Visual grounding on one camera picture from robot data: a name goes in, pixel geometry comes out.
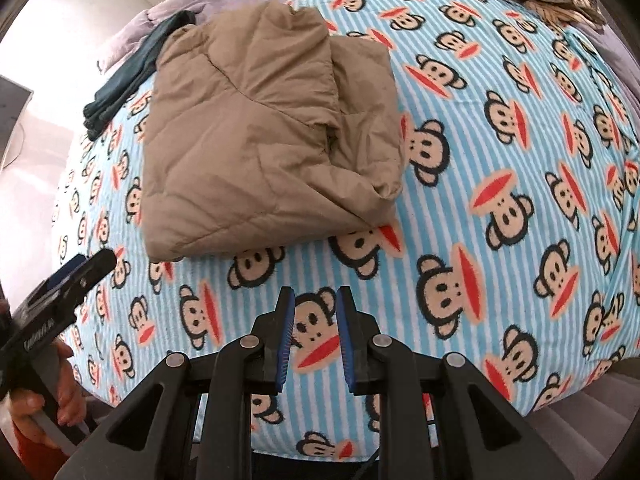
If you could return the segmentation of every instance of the triangular cutout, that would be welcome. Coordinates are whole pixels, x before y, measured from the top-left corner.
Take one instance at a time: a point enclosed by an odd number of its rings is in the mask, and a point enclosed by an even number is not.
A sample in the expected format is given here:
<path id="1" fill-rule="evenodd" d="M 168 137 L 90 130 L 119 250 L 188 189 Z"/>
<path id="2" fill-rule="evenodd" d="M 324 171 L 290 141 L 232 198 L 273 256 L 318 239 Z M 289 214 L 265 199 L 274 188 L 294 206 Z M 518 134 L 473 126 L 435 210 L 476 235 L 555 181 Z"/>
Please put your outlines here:
<path id="1" fill-rule="evenodd" d="M 480 388 L 472 384 L 468 388 L 468 393 L 476 412 L 484 447 L 488 451 L 495 451 L 520 440 L 518 430 L 508 423 L 504 415 L 485 397 Z"/>
<path id="2" fill-rule="evenodd" d="M 156 409 L 162 397 L 164 388 L 155 384 L 140 402 L 131 406 L 130 412 L 107 434 L 107 440 L 112 444 L 128 447 L 133 451 L 142 451 L 146 446 L 151 424 L 156 416 Z"/>

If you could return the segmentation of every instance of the fingernail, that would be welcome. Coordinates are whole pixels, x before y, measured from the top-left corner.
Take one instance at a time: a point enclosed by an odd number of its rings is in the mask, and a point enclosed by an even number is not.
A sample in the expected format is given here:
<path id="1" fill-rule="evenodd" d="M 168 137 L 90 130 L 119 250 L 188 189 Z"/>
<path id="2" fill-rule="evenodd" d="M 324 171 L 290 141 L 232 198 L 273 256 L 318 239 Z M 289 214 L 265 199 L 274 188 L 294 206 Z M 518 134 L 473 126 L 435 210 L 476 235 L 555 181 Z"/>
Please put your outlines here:
<path id="1" fill-rule="evenodd" d="M 42 399 L 36 396 L 29 396 L 27 399 L 27 406 L 30 408 L 39 408 L 42 406 Z"/>

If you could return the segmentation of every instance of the jacket sleeve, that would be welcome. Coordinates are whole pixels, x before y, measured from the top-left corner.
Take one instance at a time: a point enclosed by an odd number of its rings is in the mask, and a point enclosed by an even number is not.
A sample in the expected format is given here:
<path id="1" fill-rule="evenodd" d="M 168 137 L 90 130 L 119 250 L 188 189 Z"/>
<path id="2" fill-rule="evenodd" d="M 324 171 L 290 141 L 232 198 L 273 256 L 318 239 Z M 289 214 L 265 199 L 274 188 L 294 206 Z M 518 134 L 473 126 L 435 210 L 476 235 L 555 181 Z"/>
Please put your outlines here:
<path id="1" fill-rule="evenodd" d="M 67 456 L 59 449 L 32 442 L 15 426 L 14 433 L 18 443 L 18 456 L 33 480 L 53 480 Z"/>

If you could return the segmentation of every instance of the dark teal folded garment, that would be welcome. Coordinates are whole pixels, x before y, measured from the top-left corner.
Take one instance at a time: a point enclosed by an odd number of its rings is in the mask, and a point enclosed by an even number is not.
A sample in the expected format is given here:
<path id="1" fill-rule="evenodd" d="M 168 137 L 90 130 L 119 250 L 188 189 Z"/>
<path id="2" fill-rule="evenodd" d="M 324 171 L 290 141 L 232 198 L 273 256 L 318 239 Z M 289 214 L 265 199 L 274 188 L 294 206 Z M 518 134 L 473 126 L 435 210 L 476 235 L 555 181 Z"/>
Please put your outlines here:
<path id="1" fill-rule="evenodd" d="M 95 100 L 87 104 L 84 127 L 89 139 L 95 140 L 115 117 L 127 97 L 156 71 L 156 59 L 166 39 L 180 27 L 195 24 L 196 15 L 190 10 L 179 10 L 160 23 L 140 45 L 140 48 L 95 93 Z"/>

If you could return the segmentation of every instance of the jacket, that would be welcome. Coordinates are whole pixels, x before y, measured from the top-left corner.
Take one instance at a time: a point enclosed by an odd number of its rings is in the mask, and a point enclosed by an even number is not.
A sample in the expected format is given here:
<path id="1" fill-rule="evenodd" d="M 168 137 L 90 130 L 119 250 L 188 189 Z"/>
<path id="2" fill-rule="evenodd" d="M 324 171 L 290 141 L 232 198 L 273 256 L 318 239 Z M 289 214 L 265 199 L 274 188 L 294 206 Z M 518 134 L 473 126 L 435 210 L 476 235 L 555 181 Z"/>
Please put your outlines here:
<path id="1" fill-rule="evenodd" d="M 152 261 L 389 224 L 404 156 L 388 50 L 275 1 L 178 30 L 143 150 Z"/>

